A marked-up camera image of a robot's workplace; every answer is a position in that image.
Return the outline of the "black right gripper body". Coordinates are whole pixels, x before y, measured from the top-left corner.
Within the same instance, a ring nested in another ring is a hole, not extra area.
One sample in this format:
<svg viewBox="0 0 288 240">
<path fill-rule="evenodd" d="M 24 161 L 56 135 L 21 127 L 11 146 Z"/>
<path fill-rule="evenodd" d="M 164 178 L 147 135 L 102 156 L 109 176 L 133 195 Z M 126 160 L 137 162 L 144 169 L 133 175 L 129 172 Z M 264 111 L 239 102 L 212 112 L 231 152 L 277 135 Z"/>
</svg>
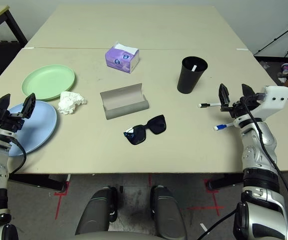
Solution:
<svg viewBox="0 0 288 240">
<path fill-rule="evenodd" d="M 229 112 L 231 117 L 234 119 L 246 115 L 248 113 L 247 110 L 252 111 L 259 106 L 257 99 L 252 96 L 250 97 L 243 96 L 240 98 L 239 101 L 233 103 L 232 106 L 229 106 L 230 100 L 228 97 L 221 96 L 220 103 L 221 103 L 221 111 Z"/>
</svg>

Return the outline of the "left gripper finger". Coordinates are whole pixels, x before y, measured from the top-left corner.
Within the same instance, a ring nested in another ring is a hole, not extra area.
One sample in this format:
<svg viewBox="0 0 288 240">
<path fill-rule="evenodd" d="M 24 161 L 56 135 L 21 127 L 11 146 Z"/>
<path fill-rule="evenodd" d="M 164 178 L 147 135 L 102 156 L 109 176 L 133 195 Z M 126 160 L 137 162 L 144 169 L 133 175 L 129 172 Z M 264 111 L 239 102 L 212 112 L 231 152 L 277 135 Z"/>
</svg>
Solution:
<svg viewBox="0 0 288 240">
<path fill-rule="evenodd" d="M 34 93 L 31 93 L 24 101 L 23 108 L 21 111 L 21 117 L 24 119 L 29 119 L 35 108 L 36 97 Z"/>
<path fill-rule="evenodd" d="M 0 98 L 0 123 L 3 122 L 9 116 L 7 110 L 10 102 L 10 94 L 6 94 Z"/>
</svg>

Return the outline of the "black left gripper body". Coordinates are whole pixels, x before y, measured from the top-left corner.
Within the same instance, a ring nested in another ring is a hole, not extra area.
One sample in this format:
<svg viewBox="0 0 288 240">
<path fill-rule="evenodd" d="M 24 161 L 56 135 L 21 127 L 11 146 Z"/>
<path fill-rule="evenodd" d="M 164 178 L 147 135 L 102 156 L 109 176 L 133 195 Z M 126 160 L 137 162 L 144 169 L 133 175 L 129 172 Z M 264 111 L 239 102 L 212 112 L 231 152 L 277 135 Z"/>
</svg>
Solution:
<svg viewBox="0 0 288 240">
<path fill-rule="evenodd" d="M 0 112 L 0 134 L 12 135 L 21 130 L 24 124 L 23 113 Z"/>
</svg>

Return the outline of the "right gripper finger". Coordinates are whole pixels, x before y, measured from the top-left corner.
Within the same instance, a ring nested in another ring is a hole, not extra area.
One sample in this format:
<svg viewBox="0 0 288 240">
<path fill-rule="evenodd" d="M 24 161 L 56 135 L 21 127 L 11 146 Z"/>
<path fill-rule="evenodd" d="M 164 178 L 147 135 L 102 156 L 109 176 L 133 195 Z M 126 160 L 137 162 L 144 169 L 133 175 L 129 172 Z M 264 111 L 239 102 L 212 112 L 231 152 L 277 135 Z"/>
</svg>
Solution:
<svg viewBox="0 0 288 240">
<path fill-rule="evenodd" d="M 230 109 L 230 99 L 227 87 L 222 83 L 219 86 L 219 99 L 221 103 L 221 110 L 228 111 Z"/>
<path fill-rule="evenodd" d="M 256 101 L 257 100 L 257 95 L 250 86 L 246 84 L 242 84 L 242 92 L 243 92 L 243 96 L 241 99 L 243 101 Z"/>
</svg>

